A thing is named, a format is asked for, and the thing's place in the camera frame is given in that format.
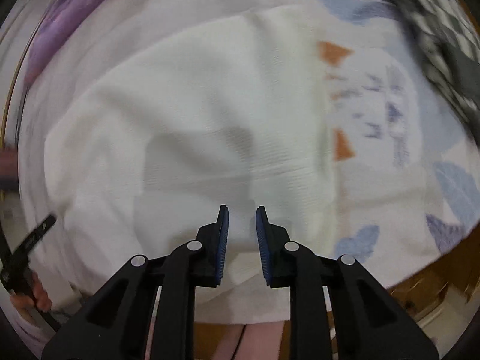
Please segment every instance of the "silver screw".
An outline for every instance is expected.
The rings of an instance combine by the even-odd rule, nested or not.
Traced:
[[[189,251],[198,251],[202,248],[202,243],[200,241],[190,241],[187,248]]]
[[[133,266],[142,266],[143,264],[145,264],[145,257],[143,256],[135,256],[133,257],[130,262],[131,262],[131,265]]]
[[[284,248],[288,251],[297,251],[298,249],[300,249],[300,245],[296,242],[290,241],[285,244]]]
[[[348,254],[344,254],[342,257],[340,257],[340,261],[342,261],[342,263],[344,263],[346,266],[352,266],[355,264],[356,259]]]

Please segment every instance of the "black and white patterned cloth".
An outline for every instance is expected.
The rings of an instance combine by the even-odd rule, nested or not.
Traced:
[[[480,145],[480,39],[458,0],[393,0],[421,50],[424,74]]]

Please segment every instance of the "black tool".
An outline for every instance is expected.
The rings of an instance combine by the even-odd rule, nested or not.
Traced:
[[[32,291],[32,271],[28,267],[30,263],[28,254],[56,221],[57,219],[53,215],[47,216],[35,230],[27,235],[13,253],[10,251],[3,229],[0,226],[0,259],[3,265],[0,280],[7,291],[25,294],[35,300]],[[37,311],[53,330],[57,331],[62,327],[50,313],[39,309]]]
[[[42,360],[140,360],[146,352],[155,296],[161,288],[151,359],[193,359],[195,287],[223,276],[229,214],[170,255],[131,258],[46,345]]]
[[[332,360],[327,286],[339,360],[438,360],[431,340],[355,258],[327,259],[291,242],[265,207],[256,227],[267,285],[290,287],[290,359]]]

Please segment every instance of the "white towel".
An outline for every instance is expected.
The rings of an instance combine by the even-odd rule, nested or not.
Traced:
[[[226,204],[225,276],[197,289],[197,320],[289,317],[287,293],[254,277],[255,209],[317,253],[335,230],[328,100],[306,22],[279,7],[191,28],[73,102],[47,137],[45,176],[83,268],[104,282],[134,254],[169,254]],[[75,285],[97,290],[81,275]]]

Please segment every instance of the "bed sheet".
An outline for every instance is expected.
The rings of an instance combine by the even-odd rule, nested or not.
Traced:
[[[352,254],[389,287],[466,237],[480,218],[478,151],[422,75],[388,0],[106,0],[29,92],[19,144],[28,225],[53,209],[45,188],[46,135],[99,76],[184,28],[278,5],[303,5],[323,30],[318,54],[328,72],[319,79],[326,80],[334,106],[339,180],[329,257]],[[59,221],[36,257],[94,291],[107,278],[86,269],[74,243],[74,233]],[[210,318],[213,310],[226,310],[242,289],[229,296],[204,304],[199,319],[221,322]],[[283,310],[270,320],[288,315]]]

